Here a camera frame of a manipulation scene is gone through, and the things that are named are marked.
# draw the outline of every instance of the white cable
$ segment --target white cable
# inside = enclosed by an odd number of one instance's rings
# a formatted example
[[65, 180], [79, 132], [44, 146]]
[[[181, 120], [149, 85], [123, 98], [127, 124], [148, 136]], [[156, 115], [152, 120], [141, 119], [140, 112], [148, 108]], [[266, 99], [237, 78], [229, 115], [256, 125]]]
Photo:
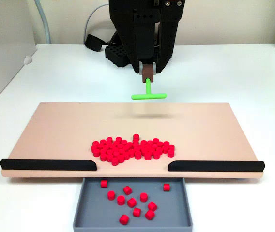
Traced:
[[34, 1], [35, 1], [37, 10], [40, 13], [41, 19], [43, 21], [43, 25], [44, 25], [44, 29], [45, 29], [45, 36], [46, 36], [46, 43], [47, 44], [51, 44], [51, 42], [50, 42], [50, 34], [49, 34], [49, 27], [48, 27], [47, 19], [46, 19], [46, 16], [44, 14], [43, 8], [41, 6], [40, 0], [34, 0]]
[[96, 12], [96, 10], [100, 9], [101, 7], [103, 6], [108, 6], [108, 3], [106, 4], [103, 4], [101, 6], [98, 6], [97, 8], [94, 9], [94, 11], [92, 11], [92, 13], [89, 15], [88, 19], [87, 19], [87, 22], [86, 22], [86, 26], [85, 26], [85, 33], [84, 33], [84, 43], [86, 41], [86, 33], [87, 33], [87, 25], [89, 23], [89, 19], [91, 18], [91, 16], [93, 15], [94, 12]]

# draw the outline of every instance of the pile of red pegs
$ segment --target pile of red pegs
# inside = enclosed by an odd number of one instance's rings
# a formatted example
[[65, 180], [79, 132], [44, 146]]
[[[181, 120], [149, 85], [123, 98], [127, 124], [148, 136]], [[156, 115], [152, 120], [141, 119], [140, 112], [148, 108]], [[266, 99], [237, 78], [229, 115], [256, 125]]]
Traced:
[[101, 161], [112, 163], [117, 166], [130, 158], [139, 160], [144, 156], [146, 160], [159, 159], [162, 154], [167, 154], [168, 157], [174, 157], [175, 146], [168, 141], [161, 142], [159, 139], [141, 140], [138, 134], [133, 135], [132, 142], [123, 140], [117, 137], [113, 140], [112, 137], [94, 141], [91, 146], [91, 152], [95, 157], [100, 157]]

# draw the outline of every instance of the red peg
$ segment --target red peg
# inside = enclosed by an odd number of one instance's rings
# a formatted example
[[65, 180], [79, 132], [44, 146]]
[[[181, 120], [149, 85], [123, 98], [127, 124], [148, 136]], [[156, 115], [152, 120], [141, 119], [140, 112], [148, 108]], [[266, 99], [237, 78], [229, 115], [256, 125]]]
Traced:
[[99, 149], [93, 150], [93, 156], [94, 157], [99, 157], [100, 156], [100, 150]]
[[128, 160], [130, 158], [129, 152], [125, 151], [123, 153], [124, 160]]
[[139, 140], [139, 134], [134, 134], [133, 139], [138, 139]]
[[154, 151], [154, 152], [153, 152], [153, 158], [156, 159], [156, 160], [160, 158], [160, 153], [159, 153], [159, 151]]
[[162, 150], [162, 148], [161, 148], [161, 147], [157, 147], [157, 148], [156, 148], [156, 151], [158, 151], [158, 152], [159, 152], [159, 154], [160, 154], [160, 155], [162, 155], [162, 151], [163, 151], [163, 150]]
[[119, 196], [117, 198], [117, 204], [118, 205], [124, 205], [124, 196]]
[[131, 198], [130, 200], [127, 201], [127, 205], [130, 207], [130, 208], [133, 208], [134, 206], [136, 206], [137, 202], [134, 198]]
[[140, 197], [141, 202], [147, 202], [147, 200], [148, 200], [148, 195], [146, 192], [141, 193], [141, 195], [139, 197]]
[[100, 160], [101, 161], [107, 161], [107, 154], [101, 154], [100, 155]]
[[92, 146], [91, 146], [91, 152], [93, 153], [93, 151], [94, 151], [95, 149], [98, 149], [98, 148], [97, 148], [97, 145], [92, 145]]
[[163, 142], [160, 142], [160, 141], [159, 141], [159, 142], [157, 143], [157, 145], [158, 145], [158, 147], [162, 147], [162, 146], [163, 146]]
[[147, 213], [145, 214], [145, 218], [149, 221], [151, 221], [154, 216], [155, 216], [155, 213], [152, 210], [147, 211]]
[[148, 152], [147, 148], [142, 148], [141, 151], [143, 156], [145, 156], [145, 153]]
[[107, 198], [110, 200], [110, 201], [113, 201], [116, 197], [116, 194], [114, 191], [109, 191], [108, 194], [107, 194]]
[[113, 150], [107, 150], [107, 155], [113, 155]]
[[124, 162], [124, 156], [118, 155], [118, 163], [123, 163], [123, 162]]
[[123, 215], [121, 216], [121, 218], [119, 219], [119, 222], [120, 222], [122, 225], [128, 224], [128, 221], [129, 221], [129, 217], [128, 217], [126, 214], [123, 214]]
[[126, 194], [126, 195], [129, 195], [132, 193], [132, 189], [129, 187], [129, 186], [125, 186], [123, 188], [123, 192]]
[[170, 184], [163, 184], [163, 191], [164, 192], [170, 192], [171, 186]]
[[139, 209], [139, 208], [134, 208], [134, 209], [133, 209], [133, 216], [139, 217], [139, 216], [141, 216], [141, 212], [142, 212], [141, 209]]
[[174, 150], [168, 150], [168, 157], [174, 157]]
[[152, 153], [151, 152], [146, 152], [144, 155], [146, 160], [151, 160], [152, 159]]
[[108, 162], [112, 162], [112, 158], [114, 158], [114, 156], [112, 155], [112, 154], [109, 154], [109, 155], [107, 155], [107, 161]]
[[107, 187], [107, 180], [101, 180], [101, 188]]
[[148, 208], [152, 211], [155, 211], [157, 209], [157, 205], [154, 202], [150, 202], [148, 204]]
[[165, 153], [165, 154], [168, 153], [168, 146], [163, 146], [162, 147], [162, 152]]
[[118, 165], [118, 158], [116, 158], [116, 157], [114, 157], [114, 158], [112, 158], [112, 165], [113, 166], [117, 166]]
[[100, 140], [100, 144], [105, 145], [107, 141], [105, 139]]
[[170, 145], [170, 143], [168, 141], [163, 142], [163, 146], [169, 146], [169, 145]]
[[142, 158], [142, 152], [136, 151], [135, 152], [135, 157], [136, 157], [137, 160], [139, 160], [140, 158]]
[[107, 138], [107, 142], [112, 143], [113, 142], [113, 138], [112, 137], [108, 137]]
[[128, 151], [128, 153], [129, 153], [129, 156], [130, 156], [130, 157], [134, 157], [135, 151], [134, 151], [133, 149], [130, 149], [130, 150]]

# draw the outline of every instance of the black holder with holes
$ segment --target black holder with holes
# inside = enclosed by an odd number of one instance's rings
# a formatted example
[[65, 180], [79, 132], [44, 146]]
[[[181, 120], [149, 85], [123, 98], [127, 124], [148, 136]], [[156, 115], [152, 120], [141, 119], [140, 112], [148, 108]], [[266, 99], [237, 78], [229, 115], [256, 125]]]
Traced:
[[125, 67], [130, 64], [130, 60], [123, 46], [107, 46], [105, 48], [105, 57], [112, 61], [117, 67]]

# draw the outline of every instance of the red cylinder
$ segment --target red cylinder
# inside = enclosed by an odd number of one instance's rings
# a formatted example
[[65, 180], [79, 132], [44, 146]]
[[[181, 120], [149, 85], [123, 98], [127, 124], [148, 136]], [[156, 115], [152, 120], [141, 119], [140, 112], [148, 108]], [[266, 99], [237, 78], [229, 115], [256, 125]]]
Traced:
[[133, 149], [130, 149], [128, 153], [130, 157], [134, 157], [135, 151]]
[[136, 206], [137, 202], [134, 198], [131, 198], [130, 200], [127, 201], [127, 205], [130, 207], [130, 208], [133, 208], [134, 206]]
[[142, 158], [142, 153], [140, 151], [136, 151], [135, 152], [135, 157], [137, 160], [139, 160], [140, 158]]
[[174, 150], [168, 150], [168, 157], [174, 157]]
[[162, 146], [163, 146], [163, 142], [160, 142], [160, 141], [159, 141], [159, 142], [157, 143], [157, 145], [158, 145], [159, 147], [162, 147]]
[[100, 155], [100, 160], [101, 161], [107, 161], [107, 154], [101, 154]]
[[124, 196], [119, 196], [117, 198], [117, 204], [118, 205], [124, 205]]
[[132, 193], [132, 189], [129, 186], [125, 186], [122, 190], [126, 195], [129, 195]]
[[148, 200], [148, 195], [146, 192], [141, 193], [141, 195], [139, 197], [140, 197], [141, 202], [147, 202], [147, 200]]
[[107, 143], [107, 141], [106, 141], [105, 139], [102, 139], [102, 140], [100, 140], [100, 143], [101, 143], [102, 145], [105, 145], [105, 144]]
[[170, 192], [171, 186], [170, 184], [163, 184], [163, 191], [164, 192]]
[[118, 158], [117, 157], [114, 157], [114, 158], [112, 158], [112, 165], [113, 166], [117, 166], [118, 165]]
[[122, 225], [128, 224], [128, 221], [129, 221], [129, 217], [128, 217], [126, 214], [123, 214], [123, 215], [121, 216], [121, 218], [119, 219], [119, 222], [120, 222]]
[[139, 139], [139, 134], [134, 134], [133, 139]]
[[94, 157], [99, 157], [99, 156], [100, 156], [100, 150], [99, 150], [99, 149], [95, 149], [95, 150], [93, 151], [93, 156], [94, 156]]
[[169, 145], [170, 145], [170, 143], [168, 141], [163, 142], [163, 146], [169, 146]]
[[141, 212], [142, 212], [141, 209], [139, 209], [139, 208], [134, 208], [132, 214], [133, 214], [133, 216], [135, 216], [135, 217], [139, 217], [139, 216], [141, 216]]
[[123, 162], [124, 162], [124, 156], [118, 155], [118, 163], [123, 163]]
[[129, 152], [125, 151], [123, 153], [124, 160], [128, 160], [130, 158]]
[[111, 163], [113, 157], [114, 156], [112, 154], [107, 155], [107, 161]]
[[153, 158], [156, 159], [156, 160], [160, 158], [160, 153], [159, 153], [159, 151], [154, 151], [154, 152], [153, 152]]
[[152, 220], [154, 216], [155, 213], [152, 210], [147, 211], [147, 213], [145, 214], [145, 218], [149, 221]]
[[157, 209], [157, 205], [154, 202], [150, 202], [148, 204], [148, 208], [152, 211], [155, 211]]
[[165, 154], [168, 153], [168, 147], [167, 146], [163, 146], [162, 147], [162, 152], [165, 153]]
[[101, 180], [101, 188], [106, 188], [107, 187], [107, 180]]
[[107, 193], [107, 198], [108, 198], [110, 201], [113, 201], [113, 200], [115, 199], [115, 197], [116, 197], [116, 194], [115, 194], [114, 191], [109, 191], [109, 192]]

